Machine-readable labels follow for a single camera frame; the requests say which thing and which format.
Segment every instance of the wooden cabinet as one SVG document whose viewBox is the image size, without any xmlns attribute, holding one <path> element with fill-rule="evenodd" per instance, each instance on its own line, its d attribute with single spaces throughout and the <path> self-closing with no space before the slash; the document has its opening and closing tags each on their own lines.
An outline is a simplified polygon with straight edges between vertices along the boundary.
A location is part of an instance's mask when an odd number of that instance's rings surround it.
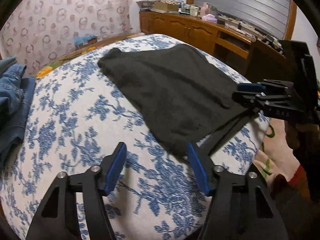
<svg viewBox="0 0 320 240">
<path fill-rule="evenodd" d="M 188 43 L 188 21 L 178 17 L 171 17 L 169 19 L 169 27 L 169 36 Z"/>
<path fill-rule="evenodd" d="M 141 32 L 145 33 L 145 34 L 149 34 L 150 33 L 150 22 L 151 22 L 151 18 L 149 17 L 148 14 L 140 14 L 140 30 Z"/>
<path fill-rule="evenodd" d="M 152 18 L 151 33 L 168 35 L 168 21 L 164 14 L 158 13 Z"/>
<path fill-rule="evenodd" d="M 213 27 L 191 22 L 188 43 L 212 55 L 217 35 L 218 30 Z"/>
<path fill-rule="evenodd" d="M 140 12 L 140 28 L 146 34 L 159 33 L 184 41 L 210 55 L 219 52 L 215 46 L 219 44 L 246 59 L 248 51 L 239 48 L 238 43 L 249 48 L 251 44 L 247 37 L 234 30 L 192 16 Z"/>
</svg>

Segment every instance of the white and blue bedsheet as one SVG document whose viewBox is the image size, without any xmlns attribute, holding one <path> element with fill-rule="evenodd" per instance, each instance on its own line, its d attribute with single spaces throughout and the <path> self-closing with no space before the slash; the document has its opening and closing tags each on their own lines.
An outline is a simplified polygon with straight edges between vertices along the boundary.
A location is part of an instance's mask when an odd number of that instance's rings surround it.
<svg viewBox="0 0 320 240">
<path fill-rule="evenodd" d="M 182 43 L 153 34 L 97 49 L 57 68 L 36 86 L 23 145 L 2 172 L 4 214 L 25 239 L 39 202 L 59 171 L 69 175 L 99 165 L 119 141 L 128 156 L 116 189 L 104 198 L 117 239 L 184 239 L 200 227 L 210 199 L 199 191 L 193 171 L 165 152 L 142 115 L 97 66 L 113 47 L 122 51 L 167 49 Z M 235 70 L 202 52 L 236 82 Z M 269 119 L 260 115 L 213 156 L 231 172 L 245 174 L 265 136 Z M 77 195 L 82 238 L 89 235 L 82 195 Z"/>
</svg>

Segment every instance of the box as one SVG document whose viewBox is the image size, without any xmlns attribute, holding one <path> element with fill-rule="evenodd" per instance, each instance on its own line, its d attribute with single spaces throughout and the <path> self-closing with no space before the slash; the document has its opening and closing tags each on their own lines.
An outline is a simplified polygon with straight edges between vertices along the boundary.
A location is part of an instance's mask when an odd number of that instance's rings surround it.
<svg viewBox="0 0 320 240">
<path fill-rule="evenodd" d="M 142 0 L 142 1 L 137 1 L 137 4 L 140 10 L 148 10 L 148 9 L 152 9 L 156 1 L 160 1 L 160 0 Z"/>
<path fill-rule="evenodd" d="M 89 45 L 96 43 L 97 41 L 97 37 L 94 35 L 74 38 L 76 49 L 83 49 Z"/>
<path fill-rule="evenodd" d="M 178 4 L 169 4 L 165 2 L 155 2 L 153 6 L 154 10 L 166 11 L 166 12 L 177 12 L 179 9 Z"/>
</svg>

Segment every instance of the pink patterned curtain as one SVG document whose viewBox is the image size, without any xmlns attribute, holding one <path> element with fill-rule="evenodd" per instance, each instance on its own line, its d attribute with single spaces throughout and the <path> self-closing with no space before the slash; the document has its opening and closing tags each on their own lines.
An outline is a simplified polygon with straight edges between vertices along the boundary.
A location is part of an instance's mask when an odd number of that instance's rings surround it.
<svg viewBox="0 0 320 240">
<path fill-rule="evenodd" d="M 132 0 L 23 0 L 0 31 L 7 56 L 26 64 L 26 75 L 73 52 L 74 38 L 131 33 Z"/>
</svg>

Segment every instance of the bottle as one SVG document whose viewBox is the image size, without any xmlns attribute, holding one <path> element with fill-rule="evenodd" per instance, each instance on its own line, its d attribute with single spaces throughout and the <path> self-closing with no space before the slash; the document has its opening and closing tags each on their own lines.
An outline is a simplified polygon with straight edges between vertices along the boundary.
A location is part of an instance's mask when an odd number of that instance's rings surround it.
<svg viewBox="0 0 320 240">
<path fill-rule="evenodd" d="M 186 4 L 186 13 L 190 14 L 190 4 Z"/>
<path fill-rule="evenodd" d="M 215 8 L 214 6 L 211 6 L 210 14 L 214 15 L 214 17 L 217 17 L 217 12 L 218 12 L 218 9 Z"/>
<path fill-rule="evenodd" d="M 210 12 L 209 4 L 206 2 L 203 3 L 203 6 L 200 9 L 200 17 L 209 14 L 209 12 Z"/>
</svg>

